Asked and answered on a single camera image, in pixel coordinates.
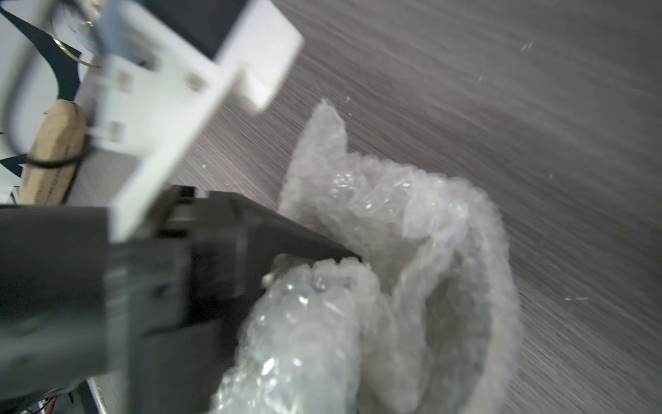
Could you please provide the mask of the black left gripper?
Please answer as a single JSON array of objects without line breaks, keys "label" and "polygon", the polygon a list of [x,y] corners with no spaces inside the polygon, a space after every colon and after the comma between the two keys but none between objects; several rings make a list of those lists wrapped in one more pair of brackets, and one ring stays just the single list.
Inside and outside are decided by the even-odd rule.
[{"label": "black left gripper", "polygon": [[104,208],[1,211],[1,410],[119,372],[127,413],[202,413],[248,298],[246,200],[177,187],[144,238]]}]

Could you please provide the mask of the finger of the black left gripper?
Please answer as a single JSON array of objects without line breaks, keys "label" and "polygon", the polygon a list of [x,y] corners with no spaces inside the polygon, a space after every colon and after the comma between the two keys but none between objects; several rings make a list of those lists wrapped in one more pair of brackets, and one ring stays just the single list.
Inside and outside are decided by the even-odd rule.
[{"label": "finger of the black left gripper", "polygon": [[257,290],[279,255],[309,260],[360,258],[329,238],[239,193],[212,191],[206,199],[206,288]]}]

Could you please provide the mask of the bubble wrap sheet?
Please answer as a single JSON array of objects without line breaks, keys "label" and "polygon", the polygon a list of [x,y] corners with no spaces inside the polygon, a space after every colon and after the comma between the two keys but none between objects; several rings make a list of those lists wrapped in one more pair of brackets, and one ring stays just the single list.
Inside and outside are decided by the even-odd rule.
[{"label": "bubble wrap sheet", "polygon": [[353,257],[278,261],[212,412],[500,412],[522,322],[508,236],[484,191],[350,152],[322,102],[279,213]]}]

